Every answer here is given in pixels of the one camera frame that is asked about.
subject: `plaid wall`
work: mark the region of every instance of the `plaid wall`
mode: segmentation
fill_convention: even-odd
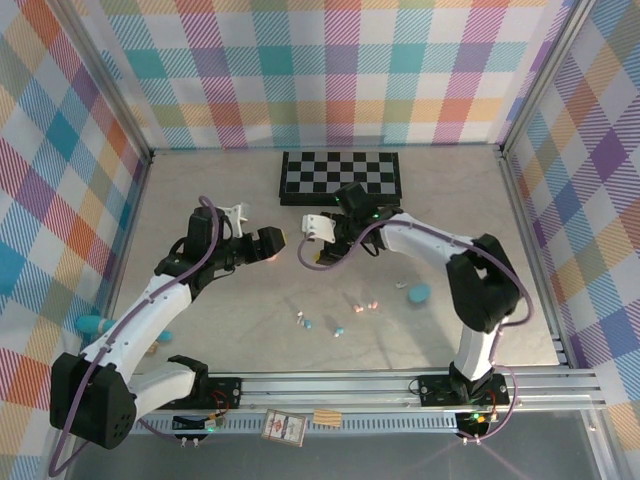
[[[177,149],[493,141],[564,3],[75,0],[149,142]]]
[[[518,118],[518,114],[522,109],[524,100],[527,97],[529,90],[531,90],[531,86],[533,85],[533,82],[536,79],[538,72],[540,72],[540,69],[544,65],[544,61],[546,60],[549,52],[551,51],[551,47],[553,46],[553,42],[558,36],[558,33],[560,32],[560,29],[564,25],[564,22],[567,19],[569,12],[571,11],[571,7],[574,5],[575,2],[576,0],[562,1],[562,6],[558,10],[556,17],[553,20],[553,24],[551,25],[551,28],[549,28],[549,31],[547,32],[547,35],[544,38],[544,42],[542,42],[542,45],[540,46],[540,50],[538,50],[538,54],[536,55],[535,60],[533,61],[533,63],[531,64],[531,67],[529,68],[529,72],[527,73],[525,81],[522,82],[522,85],[520,85],[520,89],[518,90],[518,95],[516,96],[516,99],[513,102],[513,105],[511,105],[511,109],[509,109],[507,120],[502,125],[502,129],[498,134],[497,143],[501,145],[504,143],[504,139],[509,133],[511,126],[513,125],[513,122],[515,122],[516,118]]]
[[[581,366],[640,478],[640,0],[600,0],[514,168]]]
[[[31,479],[50,365],[78,351],[142,163],[44,0],[0,1],[0,479]]]

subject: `aluminum frame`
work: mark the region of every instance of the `aluminum frame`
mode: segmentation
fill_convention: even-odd
[[[133,244],[133,236],[140,220],[140,209],[142,208],[142,202],[144,201],[144,195],[147,191],[147,183],[151,175],[151,167],[153,166],[153,154],[149,158],[149,162],[145,163],[142,167],[142,173],[140,175],[140,187],[138,196],[133,201],[133,207],[131,212],[131,224],[125,234],[125,239],[122,246],[122,255],[114,268],[113,282],[107,293],[107,302],[103,309],[102,316],[104,318],[112,318],[116,309],[116,299],[120,293],[120,287],[122,286],[122,279],[124,278],[124,272],[129,260],[129,254],[131,253],[131,245]]]
[[[547,88],[555,80],[556,74],[560,70],[564,59],[567,57],[574,40],[580,33],[580,29],[589,18],[591,10],[598,0],[576,0],[572,10],[567,15],[562,30],[551,46],[550,53],[540,68],[529,93],[525,97],[522,108],[518,113],[509,133],[505,137],[504,149],[505,157],[509,159],[509,154],[518,139],[524,134],[529,123],[533,119],[536,108]]]
[[[102,60],[74,6],[67,0],[47,0],[47,3],[71,39],[71,43],[78,51],[87,70],[96,82],[98,90],[104,95],[129,140],[134,143],[145,162],[150,163],[153,150],[147,143],[135,116],[118,90],[115,80],[109,73],[109,69]]]
[[[516,367],[519,395],[516,411],[592,410],[605,407],[595,373],[568,367]],[[242,378],[242,397],[234,414],[264,413],[284,409],[291,413],[313,413],[330,408],[342,413],[470,412],[472,406],[422,407],[409,392],[419,375],[448,375],[446,368],[286,373],[210,373],[211,377]],[[513,395],[513,377],[505,373]],[[505,411],[506,406],[498,407]],[[145,418],[165,414],[199,415],[195,410],[156,411]]]
[[[502,175],[502,180],[507,191],[507,197],[511,203],[511,210],[513,211],[513,215],[516,219],[516,225],[520,233],[520,238],[522,240],[522,245],[524,247],[529,267],[531,268],[534,283],[538,290],[540,304],[542,305],[542,310],[544,312],[545,319],[547,320],[552,340],[554,342],[560,342],[560,345],[556,345],[558,363],[567,363],[570,367],[577,368],[578,361],[571,346],[571,342],[569,341],[569,334],[560,320],[562,318],[560,306],[558,305],[555,295],[553,295],[551,285],[547,281],[548,275],[544,266],[542,254],[535,245],[535,233],[533,231],[532,222],[527,215],[524,198],[520,194],[520,191],[515,187],[517,185],[517,178],[513,171],[513,167],[505,159],[499,149],[496,149],[495,153],[498,161],[498,168],[500,169],[500,174]]]

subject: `black and white checkered board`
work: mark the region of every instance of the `black and white checkered board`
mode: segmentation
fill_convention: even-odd
[[[333,192],[359,181],[378,206],[402,198],[397,153],[284,152],[280,205],[335,207]]]

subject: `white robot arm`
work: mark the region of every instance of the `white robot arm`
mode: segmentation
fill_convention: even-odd
[[[284,235],[278,228],[259,229],[258,239],[242,232],[247,210],[246,204],[216,209],[218,237],[210,251],[213,215],[209,208],[196,208],[187,235],[173,245],[143,294],[113,328],[79,355],[64,353],[55,361],[51,374],[52,426],[63,429],[71,411],[72,434],[110,449],[118,446],[135,421],[147,413],[177,399],[202,400],[206,396],[203,385],[208,368],[187,357],[169,358],[165,365],[144,375],[134,377],[133,372],[165,327],[207,285],[221,278],[217,272],[233,273],[237,266],[268,259],[284,248]],[[208,252],[209,257],[198,268]],[[156,294],[160,288],[164,288],[162,293]],[[134,310],[135,315],[129,318]],[[95,370],[80,404],[72,409],[74,396],[92,365]]]
[[[454,308],[463,322],[449,375],[452,389],[463,403],[468,402],[491,378],[495,336],[515,310],[521,292],[493,263],[460,245],[488,254],[513,272],[500,243],[486,234],[478,239],[449,234],[400,209],[379,209],[357,182],[341,188],[335,196],[343,214],[307,215],[302,222],[307,235],[325,241],[317,263],[331,266],[342,260],[369,228],[370,233],[361,239],[363,244],[425,260],[448,276]],[[383,223],[371,228],[378,222]]]

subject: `purple cable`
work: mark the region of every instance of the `purple cable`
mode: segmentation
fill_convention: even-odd
[[[138,420],[138,423],[140,425],[142,425],[144,428],[146,428],[147,430],[149,430],[151,433],[164,438],[165,440],[169,440],[170,442],[178,442],[178,443],[182,443],[182,441],[178,438],[176,438],[174,435],[170,434],[170,433],[164,433],[161,432],[160,430],[158,430],[157,428],[155,428],[154,426],[150,425],[148,422],[146,422],[145,420]]]
[[[124,329],[124,327],[126,327],[127,324],[129,324],[129,322],[133,320],[136,317],[136,315],[140,313],[140,311],[144,307],[147,306],[147,304],[153,303],[153,300],[158,295],[165,292],[167,289],[173,287],[177,283],[181,282],[192,273],[196,272],[202,265],[204,265],[204,263],[209,259],[209,257],[213,253],[213,250],[216,248],[216,242],[218,240],[218,229],[220,228],[218,212],[216,211],[216,207],[213,205],[213,203],[211,203],[211,200],[209,200],[209,198],[205,197],[204,195],[200,196],[198,198],[198,201],[200,202],[200,205],[202,205],[203,207],[208,207],[209,210],[211,210],[211,214],[213,215],[213,219],[214,219],[215,235],[213,237],[213,241],[211,242],[211,245],[209,245],[209,249],[204,254],[204,256],[198,261],[198,263],[196,263],[193,267],[191,267],[189,270],[184,272],[182,275],[165,283],[164,285],[159,287],[157,290],[155,290],[153,293],[151,293],[149,295],[149,299],[151,300],[151,302],[149,301],[149,299],[145,298],[139,304],[137,304],[127,315],[125,315],[125,317],[121,321],[117,323],[117,325],[111,331],[111,334],[109,335],[109,337],[105,342],[105,346],[103,346],[98,351],[96,358],[93,359],[93,361],[89,365],[89,368],[87,368],[86,373],[82,377],[82,380],[80,380],[80,384],[78,385],[78,390],[76,390],[76,394],[73,397],[73,401],[71,402],[71,407],[69,408],[69,414],[67,415],[67,419],[64,422],[64,428],[62,429],[62,434],[58,439],[58,443],[51,457],[51,462],[49,463],[50,477],[57,477],[58,475],[60,475],[89,443],[89,442],[85,442],[67,460],[65,460],[65,462],[62,465],[60,465],[59,467],[56,466],[58,464],[58,461],[60,460],[60,455],[62,454],[62,450],[64,449],[64,445],[67,441],[67,438],[69,437],[69,432],[71,431],[71,425],[73,425],[73,421],[76,417],[76,413],[78,413],[80,400],[82,399],[82,395],[84,394],[84,391],[87,388],[89,379],[91,378],[93,371],[96,369],[96,367],[98,366],[102,358],[105,356],[105,354],[109,350],[109,345],[112,345],[113,342],[115,342],[116,337],[120,334],[120,332]]]
[[[428,235],[432,235],[432,236],[434,236],[436,238],[444,240],[445,242],[449,242],[449,243],[451,243],[453,245],[456,245],[458,247],[466,248],[466,249],[472,251],[473,253],[475,253],[477,255],[480,255],[481,257],[484,257],[485,259],[487,259],[488,261],[493,263],[502,273],[504,273],[509,278],[509,280],[511,280],[516,285],[516,287],[518,287],[518,290],[520,291],[520,293],[522,294],[522,296],[525,299],[525,302],[527,303],[527,314],[525,315],[525,317],[522,320],[518,320],[517,322],[508,323],[508,324],[500,324],[498,326],[498,330],[497,330],[496,336],[495,336],[495,338],[493,340],[493,344],[491,345],[491,351],[490,351],[490,354],[489,354],[489,361],[493,365],[493,357],[495,356],[495,353],[496,353],[496,348],[497,348],[497,345],[498,345],[498,341],[500,339],[500,335],[501,335],[502,329],[505,328],[505,327],[517,327],[517,326],[520,326],[520,325],[524,325],[529,320],[531,320],[531,318],[533,317],[533,312],[534,312],[533,300],[531,299],[531,295],[527,291],[526,287],[522,284],[520,279],[517,277],[517,275],[515,273],[513,273],[505,264],[503,264],[496,257],[494,257],[490,253],[487,253],[484,250],[476,247],[475,245],[472,245],[472,244],[467,243],[467,242],[463,242],[463,241],[458,240],[458,239],[456,239],[454,237],[451,237],[450,235],[447,235],[445,233],[441,233],[441,232],[438,232],[436,230],[433,230],[433,229],[431,229],[431,228],[429,228],[429,227],[427,227],[425,225],[412,223],[412,222],[407,222],[407,221],[404,221],[404,220],[393,220],[393,219],[381,220],[379,222],[376,222],[376,223],[373,223],[373,224],[369,225],[367,228],[365,228],[362,231],[360,236],[358,236],[358,238],[354,242],[353,246],[357,247],[359,244],[362,243],[362,241],[365,239],[365,237],[367,235],[369,235],[369,233],[373,229],[381,227],[383,225],[400,225],[400,226],[403,226],[403,227],[415,228],[416,230],[424,232],[424,233],[426,233]],[[298,260],[300,261],[300,263],[302,263],[302,265],[304,265],[308,269],[314,270],[316,272],[326,272],[328,270],[332,270],[333,268],[337,267],[338,265],[341,265],[342,263],[346,262],[347,259],[350,258],[354,254],[354,252],[356,250],[355,248],[349,249],[347,254],[344,257],[342,257],[340,260],[338,260],[336,263],[334,263],[333,265],[329,265],[329,266],[313,265],[313,264],[307,262],[304,259],[304,257],[302,256],[302,248],[304,247],[304,244],[307,242],[307,240],[309,240],[312,236],[313,236],[313,234],[305,235],[305,237],[302,239],[302,242],[300,242],[300,245],[298,245]],[[498,366],[498,368],[503,368],[503,369],[507,370],[511,374],[511,378],[513,380],[513,399],[511,400],[511,404],[509,405],[509,409],[507,410],[507,414],[505,415],[504,420],[502,420],[502,422],[500,422],[500,425],[498,425],[498,427],[494,431],[492,431],[490,433],[487,433],[486,435],[481,437],[482,439],[490,438],[490,437],[494,436],[496,433],[498,433],[500,430],[502,430],[504,428],[504,426],[506,425],[507,421],[509,420],[509,418],[511,418],[511,415],[513,414],[513,409],[515,408],[516,399],[518,398],[518,380],[516,379],[516,376],[513,373],[513,370],[511,370],[509,367],[506,367],[506,366]],[[467,436],[468,438],[475,439],[475,437],[473,437],[471,435],[468,435],[468,434],[466,434],[464,432],[460,432],[460,433],[462,435]]]
[[[513,380],[513,398],[511,399],[511,404],[509,405],[509,409],[507,410],[507,413],[504,416],[504,419],[500,422],[500,425],[498,425],[496,429],[493,430],[492,432],[489,432],[486,435],[483,435],[482,437],[479,437],[477,439],[473,435],[469,435],[466,432],[463,432],[463,431],[458,432],[460,433],[460,435],[463,435],[471,440],[484,440],[486,438],[493,437],[496,433],[498,433],[500,430],[502,430],[505,427],[505,425],[511,418],[511,415],[513,415],[513,410],[516,407],[516,399],[518,398],[518,379],[516,378],[516,374],[513,372],[513,370],[511,370],[509,367],[506,367],[504,365],[497,365],[496,368],[502,368],[507,372],[509,372],[509,374],[511,375],[511,380]]]

